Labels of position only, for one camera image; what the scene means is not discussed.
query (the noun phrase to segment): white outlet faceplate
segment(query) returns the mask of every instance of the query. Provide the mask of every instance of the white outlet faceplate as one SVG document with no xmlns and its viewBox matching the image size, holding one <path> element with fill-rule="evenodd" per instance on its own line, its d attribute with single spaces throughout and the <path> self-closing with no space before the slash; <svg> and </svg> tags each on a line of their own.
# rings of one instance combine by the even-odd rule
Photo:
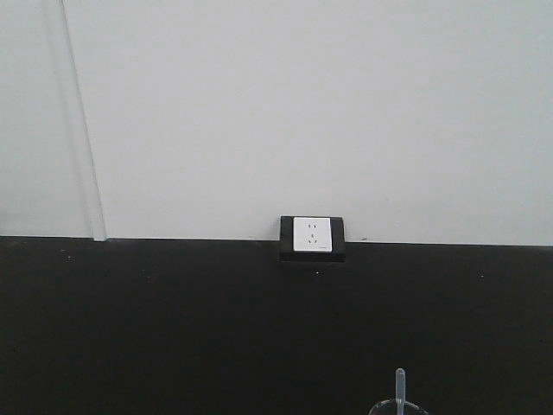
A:
<svg viewBox="0 0 553 415">
<path fill-rule="evenodd" d="M 330 218 L 294 218 L 294 251 L 332 252 Z"/>
</svg>

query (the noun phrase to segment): white wall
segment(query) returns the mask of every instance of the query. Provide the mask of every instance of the white wall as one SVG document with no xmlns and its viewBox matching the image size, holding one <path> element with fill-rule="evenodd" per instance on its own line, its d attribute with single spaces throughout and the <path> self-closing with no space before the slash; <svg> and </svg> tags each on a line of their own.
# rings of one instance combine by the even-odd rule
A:
<svg viewBox="0 0 553 415">
<path fill-rule="evenodd" d="M 0 2 L 0 235 L 92 236 L 56 10 L 51 0 Z"/>
<path fill-rule="evenodd" d="M 109 237 L 553 244 L 552 2 L 65 4 Z"/>
</svg>

